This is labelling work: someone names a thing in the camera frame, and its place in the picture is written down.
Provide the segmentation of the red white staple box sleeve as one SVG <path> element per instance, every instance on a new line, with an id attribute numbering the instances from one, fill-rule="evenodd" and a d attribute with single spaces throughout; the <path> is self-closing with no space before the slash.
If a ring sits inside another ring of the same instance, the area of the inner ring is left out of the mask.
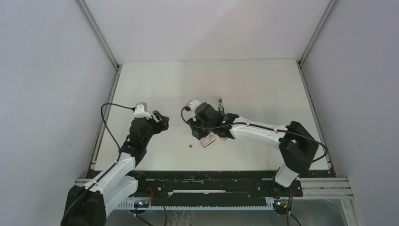
<path id="1" fill-rule="evenodd" d="M 200 139 L 199 141 L 201 145 L 206 148 L 216 141 L 216 137 L 213 133 L 209 133 L 206 137 Z"/>

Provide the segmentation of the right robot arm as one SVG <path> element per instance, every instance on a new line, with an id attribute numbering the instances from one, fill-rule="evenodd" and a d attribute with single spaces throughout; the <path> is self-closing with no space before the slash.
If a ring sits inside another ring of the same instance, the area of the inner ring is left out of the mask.
<path id="1" fill-rule="evenodd" d="M 237 114 L 223 113 L 210 104 L 197 100 L 187 103 L 181 112 L 190 114 L 183 121 L 198 140 L 214 134 L 222 139 L 255 141 L 278 150 L 284 161 L 272 182 L 272 191 L 278 196 L 284 196 L 299 176 L 308 173 L 321 145 L 297 121 L 286 126 L 255 122 Z"/>

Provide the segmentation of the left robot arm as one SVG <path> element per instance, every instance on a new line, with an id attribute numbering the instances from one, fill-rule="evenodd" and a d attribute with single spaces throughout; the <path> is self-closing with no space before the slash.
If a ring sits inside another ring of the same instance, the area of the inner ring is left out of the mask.
<path id="1" fill-rule="evenodd" d="M 116 160 L 82 186 L 74 185 L 67 194 L 62 226 L 103 226 L 108 216 L 128 196 L 142 196 L 147 183 L 131 176 L 147 153 L 152 136 L 169 128 L 169 117 L 159 111 L 134 111 L 129 134 Z"/>

